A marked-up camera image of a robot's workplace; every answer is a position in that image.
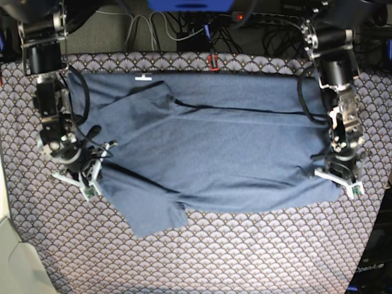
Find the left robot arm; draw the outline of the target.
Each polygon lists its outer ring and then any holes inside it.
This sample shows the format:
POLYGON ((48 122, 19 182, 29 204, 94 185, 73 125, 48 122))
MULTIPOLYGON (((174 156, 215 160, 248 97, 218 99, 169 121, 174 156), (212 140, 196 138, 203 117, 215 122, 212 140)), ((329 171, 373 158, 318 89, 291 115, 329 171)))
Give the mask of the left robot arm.
POLYGON ((379 8, 391 1, 316 1, 301 20, 304 50, 311 62, 297 83, 301 106, 315 124, 326 125, 329 142, 320 157, 318 178, 330 180, 346 193, 364 192, 362 179, 368 152, 367 125, 363 117, 357 80, 360 63, 355 53, 356 30, 379 8), (304 78, 314 74, 318 83, 323 118, 317 118, 304 101, 304 78))

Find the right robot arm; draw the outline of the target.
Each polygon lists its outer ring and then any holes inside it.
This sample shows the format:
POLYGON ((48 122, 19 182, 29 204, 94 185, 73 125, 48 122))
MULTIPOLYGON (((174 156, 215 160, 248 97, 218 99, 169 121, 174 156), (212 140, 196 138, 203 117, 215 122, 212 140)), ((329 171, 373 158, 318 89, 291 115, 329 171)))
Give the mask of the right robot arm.
POLYGON ((1 9, 18 23, 23 73, 36 78, 34 106, 42 124, 37 136, 38 149, 45 157, 65 166, 64 172, 54 173, 55 178, 77 186, 87 197, 100 194, 98 177, 102 161, 114 143, 93 142, 101 131, 98 125, 85 135, 79 129, 89 115, 89 90, 81 73, 62 59, 60 42, 103 4, 103 1, 1 1, 1 9), (63 70, 69 70, 82 85, 85 98, 82 115, 75 115, 68 86, 59 80, 63 70))

